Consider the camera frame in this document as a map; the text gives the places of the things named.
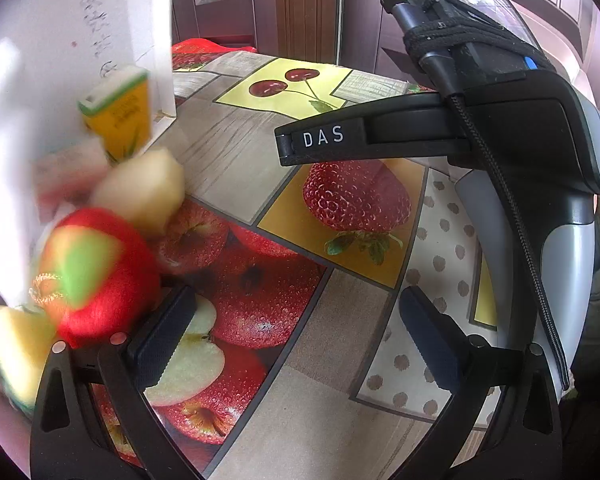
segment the yellow juice box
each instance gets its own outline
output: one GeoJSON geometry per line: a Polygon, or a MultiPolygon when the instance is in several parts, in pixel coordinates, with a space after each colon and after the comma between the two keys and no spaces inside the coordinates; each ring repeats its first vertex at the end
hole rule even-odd
{"type": "Polygon", "coordinates": [[[147,70],[128,65],[110,72],[78,108],[87,127],[104,139],[112,161],[129,158],[151,132],[147,70]]]}

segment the green leaf sticker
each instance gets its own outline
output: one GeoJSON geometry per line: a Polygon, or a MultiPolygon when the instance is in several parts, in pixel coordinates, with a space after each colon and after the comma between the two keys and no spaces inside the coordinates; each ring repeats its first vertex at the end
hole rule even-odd
{"type": "Polygon", "coordinates": [[[389,238],[391,238],[392,240],[395,240],[398,243],[398,245],[400,245],[400,248],[404,247],[404,244],[402,243],[402,240],[400,240],[400,238],[392,235],[391,233],[387,233],[387,234],[389,235],[389,238]]]}
{"type": "Polygon", "coordinates": [[[382,250],[384,250],[384,251],[388,251],[389,250],[391,242],[389,241],[389,237],[388,236],[379,235],[379,237],[378,237],[378,243],[382,247],[382,250]]]}
{"type": "Polygon", "coordinates": [[[376,265],[382,265],[384,262],[384,249],[380,242],[373,243],[369,246],[369,256],[376,265]]]}
{"type": "Polygon", "coordinates": [[[355,239],[356,235],[353,233],[345,232],[344,234],[339,234],[333,240],[325,243],[324,250],[329,256],[335,256],[345,251],[355,239]]]}
{"type": "Polygon", "coordinates": [[[71,228],[74,238],[65,254],[59,254],[56,271],[62,293],[72,308],[82,308],[99,290],[122,254],[117,238],[90,228],[71,228]]]}
{"type": "Polygon", "coordinates": [[[328,103],[325,103],[324,101],[309,101],[309,104],[315,108],[315,111],[318,112],[319,114],[324,114],[327,112],[331,112],[332,110],[335,110],[335,108],[333,106],[331,106],[328,103]]]}

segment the printed apple slice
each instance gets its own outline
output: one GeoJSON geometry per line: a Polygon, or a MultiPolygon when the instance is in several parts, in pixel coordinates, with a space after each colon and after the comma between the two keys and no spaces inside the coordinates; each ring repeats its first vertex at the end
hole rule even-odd
{"type": "Polygon", "coordinates": [[[196,296],[196,301],[196,313],[160,381],[144,391],[152,406],[170,406],[197,395],[224,369],[224,353],[207,335],[216,322],[216,309],[201,296],[196,296]]]}

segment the printed cherry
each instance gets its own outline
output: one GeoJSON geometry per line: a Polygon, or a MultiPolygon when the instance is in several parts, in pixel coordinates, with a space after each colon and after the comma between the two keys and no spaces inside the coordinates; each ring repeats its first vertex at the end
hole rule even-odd
{"type": "Polygon", "coordinates": [[[249,93],[256,97],[270,97],[283,92],[288,87],[284,81],[277,79],[265,79],[257,81],[249,87],[249,93]]]}
{"type": "Polygon", "coordinates": [[[318,77],[320,72],[313,68],[293,68],[285,73],[285,79],[291,82],[306,81],[318,77]]]}

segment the blue button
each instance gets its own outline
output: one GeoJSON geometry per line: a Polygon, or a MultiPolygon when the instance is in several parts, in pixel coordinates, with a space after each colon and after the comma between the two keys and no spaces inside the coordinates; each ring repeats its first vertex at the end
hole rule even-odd
{"type": "Polygon", "coordinates": [[[530,70],[538,70],[538,65],[536,65],[536,62],[529,56],[525,56],[525,63],[530,70]]]}

